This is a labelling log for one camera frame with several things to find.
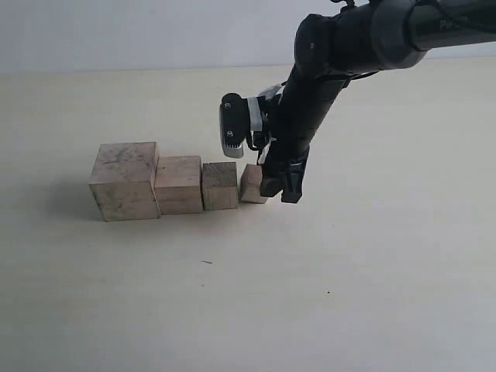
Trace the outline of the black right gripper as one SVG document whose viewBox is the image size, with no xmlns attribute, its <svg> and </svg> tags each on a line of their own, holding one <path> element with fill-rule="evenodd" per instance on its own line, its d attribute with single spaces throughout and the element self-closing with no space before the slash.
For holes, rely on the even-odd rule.
<svg viewBox="0 0 496 372">
<path fill-rule="evenodd" d="M 307 81 L 290 77 L 259 94 L 269 143 L 259 155 L 262 170 L 260 195 L 297 204 L 308 161 L 310 143 L 338 94 L 347 86 L 341 77 Z"/>
</svg>

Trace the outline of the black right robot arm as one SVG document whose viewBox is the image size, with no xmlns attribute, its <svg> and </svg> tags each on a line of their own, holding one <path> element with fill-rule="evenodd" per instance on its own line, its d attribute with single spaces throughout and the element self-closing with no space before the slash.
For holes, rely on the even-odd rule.
<svg viewBox="0 0 496 372">
<path fill-rule="evenodd" d="M 261 195 L 299 201 L 310 142 L 351 81 L 413 67 L 430 50 L 494 40 L 493 1 L 348 2 L 335 16 L 308 15 L 296 32 L 288 79 L 265 91 Z"/>
</svg>

